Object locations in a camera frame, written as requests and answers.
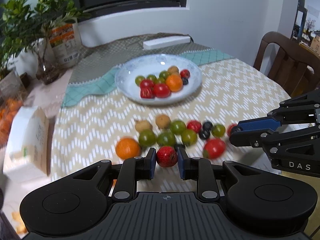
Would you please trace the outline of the orange mandarin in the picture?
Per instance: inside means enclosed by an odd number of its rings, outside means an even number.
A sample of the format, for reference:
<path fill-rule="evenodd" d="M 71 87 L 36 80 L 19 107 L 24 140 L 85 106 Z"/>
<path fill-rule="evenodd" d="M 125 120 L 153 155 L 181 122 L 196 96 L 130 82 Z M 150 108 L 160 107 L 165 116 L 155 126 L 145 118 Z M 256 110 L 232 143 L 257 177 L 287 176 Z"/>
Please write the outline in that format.
<path fill-rule="evenodd" d="M 141 148 L 139 143 L 131 138 L 121 138 L 116 144 L 116 155 L 123 160 L 140 156 Z"/>

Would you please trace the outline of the glass vase with plant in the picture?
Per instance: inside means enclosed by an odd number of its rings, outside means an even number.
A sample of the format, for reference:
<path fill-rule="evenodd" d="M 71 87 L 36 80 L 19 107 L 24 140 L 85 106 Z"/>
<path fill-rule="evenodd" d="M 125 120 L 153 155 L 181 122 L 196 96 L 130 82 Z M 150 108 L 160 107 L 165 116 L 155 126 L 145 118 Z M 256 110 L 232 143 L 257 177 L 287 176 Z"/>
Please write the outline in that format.
<path fill-rule="evenodd" d="M 75 5 L 74 0 L 38 0 L 34 8 L 37 45 L 36 78 L 48 85 L 60 76 L 60 66 L 55 58 L 51 40 L 62 36 L 60 28 L 71 27 L 78 19 L 85 16 L 83 10 Z"/>

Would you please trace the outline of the wooden chair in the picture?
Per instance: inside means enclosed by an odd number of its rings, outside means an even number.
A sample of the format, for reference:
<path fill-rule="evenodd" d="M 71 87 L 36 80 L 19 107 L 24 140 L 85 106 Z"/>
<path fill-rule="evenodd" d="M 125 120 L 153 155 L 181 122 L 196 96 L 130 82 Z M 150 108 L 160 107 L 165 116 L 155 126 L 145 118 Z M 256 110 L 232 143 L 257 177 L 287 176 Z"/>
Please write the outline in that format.
<path fill-rule="evenodd" d="M 260 70 L 269 44 L 279 46 L 267 77 L 294 97 L 313 91 L 319 85 L 319 57 L 281 33 L 270 31 L 260 42 L 253 67 Z"/>

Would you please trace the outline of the red strawberry-like fruit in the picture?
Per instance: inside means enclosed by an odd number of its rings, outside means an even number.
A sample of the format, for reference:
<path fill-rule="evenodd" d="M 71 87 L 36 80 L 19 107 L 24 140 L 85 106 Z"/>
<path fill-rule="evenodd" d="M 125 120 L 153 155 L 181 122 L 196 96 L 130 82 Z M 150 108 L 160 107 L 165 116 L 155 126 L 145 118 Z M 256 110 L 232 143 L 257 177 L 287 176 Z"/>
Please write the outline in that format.
<path fill-rule="evenodd" d="M 173 167 L 177 163 L 177 153 L 171 146 L 163 146 L 156 153 L 157 164 L 161 167 Z"/>

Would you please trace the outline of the clear box of oranges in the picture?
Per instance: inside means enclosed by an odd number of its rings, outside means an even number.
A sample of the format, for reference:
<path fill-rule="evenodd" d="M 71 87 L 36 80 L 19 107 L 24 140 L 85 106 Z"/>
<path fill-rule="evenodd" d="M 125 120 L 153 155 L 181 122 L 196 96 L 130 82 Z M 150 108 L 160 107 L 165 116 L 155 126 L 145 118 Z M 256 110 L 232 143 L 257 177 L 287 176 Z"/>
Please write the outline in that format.
<path fill-rule="evenodd" d="M 27 92 L 25 89 L 19 89 L 10 95 L 4 95 L 1 93 L 1 148 L 3 148 L 8 142 L 13 119 L 18 110 L 24 105 L 24 99 L 26 96 Z"/>

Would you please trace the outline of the brown longan fruit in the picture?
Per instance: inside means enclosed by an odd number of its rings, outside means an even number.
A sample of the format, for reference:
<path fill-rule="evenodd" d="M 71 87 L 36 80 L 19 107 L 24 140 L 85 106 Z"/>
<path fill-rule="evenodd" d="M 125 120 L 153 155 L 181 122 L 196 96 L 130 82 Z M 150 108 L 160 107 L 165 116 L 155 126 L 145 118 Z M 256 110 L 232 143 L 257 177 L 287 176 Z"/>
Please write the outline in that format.
<path fill-rule="evenodd" d="M 165 114 L 160 114 L 156 116 L 155 123 L 159 129 L 168 129 L 171 124 L 171 119 Z"/>
<path fill-rule="evenodd" d="M 136 120 L 135 121 L 135 130 L 138 133 L 141 133 L 144 130 L 152 130 L 152 124 L 148 120 Z"/>

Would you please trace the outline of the printed paper bag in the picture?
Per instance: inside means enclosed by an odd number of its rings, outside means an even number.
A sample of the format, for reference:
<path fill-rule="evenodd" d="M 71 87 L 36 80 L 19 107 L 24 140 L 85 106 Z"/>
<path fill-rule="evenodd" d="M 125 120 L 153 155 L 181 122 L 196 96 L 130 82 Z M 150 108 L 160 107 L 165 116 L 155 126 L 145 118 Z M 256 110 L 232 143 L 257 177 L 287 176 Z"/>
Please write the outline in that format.
<path fill-rule="evenodd" d="M 54 28 L 49 35 L 50 47 L 61 68 L 71 68 L 78 60 L 82 45 L 77 23 Z"/>

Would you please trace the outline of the green tomato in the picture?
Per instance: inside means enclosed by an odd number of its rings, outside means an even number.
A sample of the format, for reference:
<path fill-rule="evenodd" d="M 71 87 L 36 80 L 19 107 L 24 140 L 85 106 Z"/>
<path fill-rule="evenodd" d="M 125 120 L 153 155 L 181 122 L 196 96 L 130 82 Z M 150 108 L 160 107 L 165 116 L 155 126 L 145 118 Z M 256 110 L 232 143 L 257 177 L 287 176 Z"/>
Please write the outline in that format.
<path fill-rule="evenodd" d="M 143 130 L 139 134 L 138 142 L 141 147 L 144 147 L 144 148 L 151 147 L 156 143 L 156 141 L 157 141 L 157 137 L 155 133 L 150 129 Z"/>
<path fill-rule="evenodd" d="M 187 129 L 182 120 L 174 120 L 170 124 L 170 130 L 174 135 L 181 135 Z"/>

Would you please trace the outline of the dark blueberry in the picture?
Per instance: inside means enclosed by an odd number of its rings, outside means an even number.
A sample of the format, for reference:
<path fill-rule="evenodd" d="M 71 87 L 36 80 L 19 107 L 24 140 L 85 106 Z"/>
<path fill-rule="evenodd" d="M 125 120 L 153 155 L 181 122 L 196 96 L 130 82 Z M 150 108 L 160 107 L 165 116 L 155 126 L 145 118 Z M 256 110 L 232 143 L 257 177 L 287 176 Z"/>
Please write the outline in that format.
<path fill-rule="evenodd" d="M 210 131 L 201 129 L 199 131 L 199 138 L 201 140 L 208 140 L 210 138 Z"/>

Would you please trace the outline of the large red tomato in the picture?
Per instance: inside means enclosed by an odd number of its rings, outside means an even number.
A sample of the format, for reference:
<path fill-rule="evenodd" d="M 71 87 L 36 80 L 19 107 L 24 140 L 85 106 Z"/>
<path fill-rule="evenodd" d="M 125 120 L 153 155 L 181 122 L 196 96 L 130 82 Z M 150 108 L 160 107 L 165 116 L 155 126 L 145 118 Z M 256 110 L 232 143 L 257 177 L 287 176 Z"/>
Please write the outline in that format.
<path fill-rule="evenodd" d="M 208 140 L 202 151 L 202 155 L 207 159 L 216 159 L 223 155 L 226 150 L 226 143 L 221 139 Z"/>

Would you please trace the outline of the white tissue pack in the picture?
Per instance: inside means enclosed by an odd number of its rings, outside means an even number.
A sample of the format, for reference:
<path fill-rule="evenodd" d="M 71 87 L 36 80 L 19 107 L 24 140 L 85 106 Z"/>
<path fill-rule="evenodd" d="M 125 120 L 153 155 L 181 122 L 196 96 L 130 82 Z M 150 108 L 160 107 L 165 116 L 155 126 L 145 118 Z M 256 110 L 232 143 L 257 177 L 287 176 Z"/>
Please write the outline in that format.
<path fill-rule="evenodd" d="M 3 174 L 16 183 L 47 175 L 49 120 L 39 106 L 21 107 L 15 115 L 3 163 Z"/>

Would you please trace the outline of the red acerola fruit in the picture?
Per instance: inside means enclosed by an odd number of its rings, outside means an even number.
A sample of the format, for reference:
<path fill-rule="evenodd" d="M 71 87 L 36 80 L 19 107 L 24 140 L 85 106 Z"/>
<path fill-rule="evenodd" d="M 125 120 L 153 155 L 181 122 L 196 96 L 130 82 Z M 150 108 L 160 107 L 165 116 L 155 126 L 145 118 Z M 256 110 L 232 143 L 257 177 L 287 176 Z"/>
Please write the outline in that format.
<path fill-rule="evenodd" d="M 197 120 L 190 120 L 187 123 L 187 129 L 190 129 L 195 133 L 199 133 L 199 131 L 202 129 L 202 124 Z"/>

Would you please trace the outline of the large orange in bowl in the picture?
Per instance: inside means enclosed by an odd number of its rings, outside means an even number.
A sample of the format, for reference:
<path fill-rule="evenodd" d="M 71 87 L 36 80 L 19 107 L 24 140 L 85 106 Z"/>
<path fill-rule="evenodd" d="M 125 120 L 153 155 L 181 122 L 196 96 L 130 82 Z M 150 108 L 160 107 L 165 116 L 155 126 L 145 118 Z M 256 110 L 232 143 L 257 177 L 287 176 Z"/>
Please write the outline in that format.
<path fill-rule="evenodd" d="M 165 81 L 171 92 L 179 92 L 183 88 L 183 81 L 178 75 L 170 75 Z"/>

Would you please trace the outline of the potted green plant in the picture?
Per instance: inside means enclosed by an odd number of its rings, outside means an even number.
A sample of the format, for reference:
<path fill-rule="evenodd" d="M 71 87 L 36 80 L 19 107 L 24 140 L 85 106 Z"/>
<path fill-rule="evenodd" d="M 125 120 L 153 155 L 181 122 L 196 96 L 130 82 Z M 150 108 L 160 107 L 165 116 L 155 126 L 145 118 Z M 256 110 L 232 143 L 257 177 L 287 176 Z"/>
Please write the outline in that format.
<path fill-rule="evenodd" d="M 1 79 L 6 77 L 11 58 L 33 51 L 33 11 L 28 0 L 8 0 L 1 4 Z"/>

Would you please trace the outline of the white blue patterned bowl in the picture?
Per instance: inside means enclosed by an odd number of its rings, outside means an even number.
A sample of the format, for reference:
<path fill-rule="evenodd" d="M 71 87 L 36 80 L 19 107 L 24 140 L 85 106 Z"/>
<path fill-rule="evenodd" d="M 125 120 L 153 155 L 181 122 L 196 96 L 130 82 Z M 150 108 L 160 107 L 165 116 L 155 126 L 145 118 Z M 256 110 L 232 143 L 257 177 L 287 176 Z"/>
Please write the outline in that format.
<path fill-rule="evenodd" d="M 183 81 L 179 92 L 171 92 L 165 81 L 178 75 Z M 117 89 L 130 100 L 144 105 L 169 105 L 195 93 L 202 83 L 199 67 L 176 55 L 155 54 L 132 59 L 116 72 Z"/>

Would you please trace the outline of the white power strip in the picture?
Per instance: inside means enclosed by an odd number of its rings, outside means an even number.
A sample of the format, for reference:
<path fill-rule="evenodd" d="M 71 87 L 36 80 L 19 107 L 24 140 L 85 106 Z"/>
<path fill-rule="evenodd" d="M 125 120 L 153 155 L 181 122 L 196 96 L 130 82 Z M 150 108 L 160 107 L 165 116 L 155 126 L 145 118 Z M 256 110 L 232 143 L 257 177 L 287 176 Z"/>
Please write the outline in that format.
<path fill-rule="evenodd" d="M 165 48 L 170 46 L 176 46 L 179 44 L 189 43 L 190 41 L 191 41 L 190 36 L 168 36 L 168 37 L 144 41 L 143 49 L 153 50 L 153 49 Z"/>

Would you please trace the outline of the beige zigzag tablecloth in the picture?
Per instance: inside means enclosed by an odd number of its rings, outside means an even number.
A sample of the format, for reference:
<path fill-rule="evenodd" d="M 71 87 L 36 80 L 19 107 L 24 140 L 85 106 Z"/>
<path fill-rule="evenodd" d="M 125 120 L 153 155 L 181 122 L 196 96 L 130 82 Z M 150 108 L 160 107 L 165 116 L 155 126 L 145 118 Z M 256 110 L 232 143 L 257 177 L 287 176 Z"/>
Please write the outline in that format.
<path fill-rule="evenodd" d="M 136 120 L 209 120 L 230 125 L 265 116 L 289 95 L 280 85 L 250 65 L 217 49 L 194 42 L 166 47 L 160 54 L 176 54 L 197 64 L 202 86 L 171 106 L 143 106 L 116 89 L 114 75 L 121 65 L 146 54 L 143 42 L 152 34 L 80 49 L 57 114 L 51 145 L 50 177 L 60 179 L 101 159 L 118 164 L 115 146 L 122 137 L 137 138 Z"/>

